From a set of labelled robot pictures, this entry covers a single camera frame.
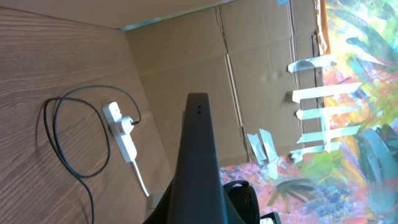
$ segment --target black cable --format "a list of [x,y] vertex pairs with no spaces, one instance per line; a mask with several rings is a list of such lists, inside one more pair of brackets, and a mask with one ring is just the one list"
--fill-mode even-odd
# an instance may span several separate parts
[[[75,93],[75,92],[80,91],[80,90],[89,89],[89,88],[111,88],[111,89],[118,90],[118,91],[121,91],[122,93],[126,94],[126,95],[132,100],[132,102],[134,103],[134,105],[136,106],[137,111],[138,111],[138,115],[139,115],[138,121],[132,122],[132,123],[131,123],[132,125],[136,125],[136,124],[138,124],[138,123],[141,122],[141,113],[140,113],[140,111],[139,111],[137,102],[134,100],[134,98],[133,98],[128,92],[126,92],[126,91],[124,91],[124,90],[122,90],[122,89],[120,89],[120,88],[118,88],[118,87],[110,86],[110,85],[89,85],[89,86],[83,86],[83,87],[74,89],[74,90],[72,90],[72,91],[69,91],[69,92],[68,92],[67,94],[65,94],[63,97],[51,98],[51,99],[46,100],[45,103],[44,103],[43,117],[44,117],[44,126],[45,126],[45,132],[47,133],[47,137],[49,138],[50,144],[51,144],[52,148],[54,149],[54,152],[56,153],[56,155],[58,156],[58,158],[59,158],[60,161],[62,162],[63,166],[65,166],[65,168],[67,168],[67,170],[68,170],[68,171],[69,171],[69,172],[70,172],[70,173],[71,173],[83,186],[84,186],[84,188],[87,190],[88,195],[90,196],[90,202],[91,202],[91,223],[94,224],[94,198],[93,198],[93,195],[91,194],[90,189],[89,189],[88,186],[84,183],[84,181],[82,180],[82,178],[93,177],[93,176],[99,174],[99,173],[106,167],[106,165],[107,165],[108,162],[109,162],[109,158],[111,157],[111,145],[110,145],[110,143],[109,143],[108,132],[106,131],[106,126],[105,126],[105,123],[104,123],[104,121],[103,121],[103,119],[102,119],[102,117],[101,117],[100,112],[99,112],[92,104],[90,104],[90,103],[87,102],[87,101],[84,101],[84,100],[81,100],[81,99],[77,99],[77,98],[70,98],[70,97],[67,97],[67,96],[71,95],[72,93]],[[55,141],[55,143],[54,143],[54,141],[53,141],[53,139],[52,139],[52,137],[51,137],[49,124],[48,124],[48,122],[47,122],[47,106],[49,105],[49,103],[50,103],[51,101],[54,101],[54,100],[60,100],[59,103],[58,103],[58,105],[57,105],[57,109],[55,110],[55,114],[54,114],[54,116],[53,116],[53,135],[54,135],[54,141]],[[92,173],[92,174],[83,175],[83,174],[79,174],[78,172],[76,172],[76,171],[70,166],[70,164],[69,164],[68,161],[67,161],[67,158],[65,157],[65,155],[64,155],[64,153],[63,153],[63,149],[62,149],[62,147],[61,147],[61,144],[60,144],[60,141],[59,141],[59,138],[58,138],[58,133],[57,133],[57,119],[58,119],[58,112],[59,112],[60,107],[61,107],[61,104],[63,103],[64,100],[77,101],[77,102],[80,102],[80,103],[84,103],[85,105],[88,105],[89,107],[91,107],[91,108],[95,111],[95,113],[96,113],[96,114],[98,115],[98,117],[99,117],[99,120],[101,121],[102,127],[103,127],[103,129],[104,129],[104,133],[105,133],[106,144],[107,144],[107,146],[108,146],[108,157],[106,158],[106,161],[105,161],[104,165],[103,165],[99,170],[97,170],[96,172],[94,172],[94,173]]]

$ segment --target wooden table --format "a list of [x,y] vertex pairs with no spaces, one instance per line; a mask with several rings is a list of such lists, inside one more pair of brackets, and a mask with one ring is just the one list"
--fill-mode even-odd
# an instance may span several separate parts
[[[169,184],[170,166],[123,33],[0,8],[0,77],[0,223],[91,223],[88,194],[56,157],[42,118],[47,98],[79,86],[114,85],[136,99],[142,123],[132,138],[142,178],[150,193]],[[117,91],[74,96],[98,109],[116,100],[124,115],[137,118],[133,103]],[[103,129],[89,107],[65,102],[58,134],[79,173],[103,165]],[[113,137],[109,164],[85,182],[95,199],[96,223],[143,222],[146,198]]]

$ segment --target power plug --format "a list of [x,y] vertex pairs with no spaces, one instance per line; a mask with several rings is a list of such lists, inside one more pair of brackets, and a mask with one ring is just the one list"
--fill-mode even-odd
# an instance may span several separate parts
[[117,102],[103,106],[102,111],[120,148],[124,161],[133,162],[137,156],[137,149],[130,136],[134,128],[132,118],[129,116],[123,118]]

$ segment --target power strip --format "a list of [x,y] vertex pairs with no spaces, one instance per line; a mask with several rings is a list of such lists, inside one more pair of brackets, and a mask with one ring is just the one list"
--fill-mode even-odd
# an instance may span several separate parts
[[134,162],[137,156],[137,149],[130,137],[130,133],[134,128],[132,118],[129,116],[123,118],[117,102],[103,106],[102,111],[120,148],[124,161]]

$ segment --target colorful painting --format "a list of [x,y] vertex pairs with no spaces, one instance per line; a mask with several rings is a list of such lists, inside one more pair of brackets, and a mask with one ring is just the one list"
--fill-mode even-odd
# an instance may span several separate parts
[[245,179],[261,215],[282,223],[398,223],[398,1],[326,0],[333,63],[324,85],[363,84],[354,93],[325,97],[328,106],[360,106],[335,114],[330,128],[360,125],[340,150],[279,157],[278,179],[257,163],[225,167],[223,183]]

